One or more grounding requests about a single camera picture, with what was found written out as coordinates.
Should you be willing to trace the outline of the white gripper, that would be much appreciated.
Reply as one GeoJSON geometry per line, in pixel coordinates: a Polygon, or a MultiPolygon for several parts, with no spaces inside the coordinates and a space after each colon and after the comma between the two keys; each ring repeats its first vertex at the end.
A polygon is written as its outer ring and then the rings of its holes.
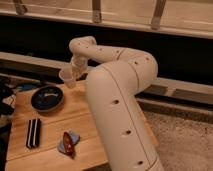
{"type": "Polygon", "coordinates": [[[75,79],[79,79],[87,70],[88,60],[86,58],[73,56],[71,59],[72,73],[75,79]]]}

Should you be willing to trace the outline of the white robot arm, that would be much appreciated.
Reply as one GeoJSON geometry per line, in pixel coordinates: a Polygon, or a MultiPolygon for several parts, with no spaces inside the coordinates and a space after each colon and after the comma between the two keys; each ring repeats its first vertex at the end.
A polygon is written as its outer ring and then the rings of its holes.
{"type": "Polygon", "coordinates": [[[141,50],[101,46],[92,36],[73,39],[71,65],[99,65],[86,77],[86,97],[112,171],[164,171],[141,119],[135,95],[157,78],[155,58],[141,50]]]}

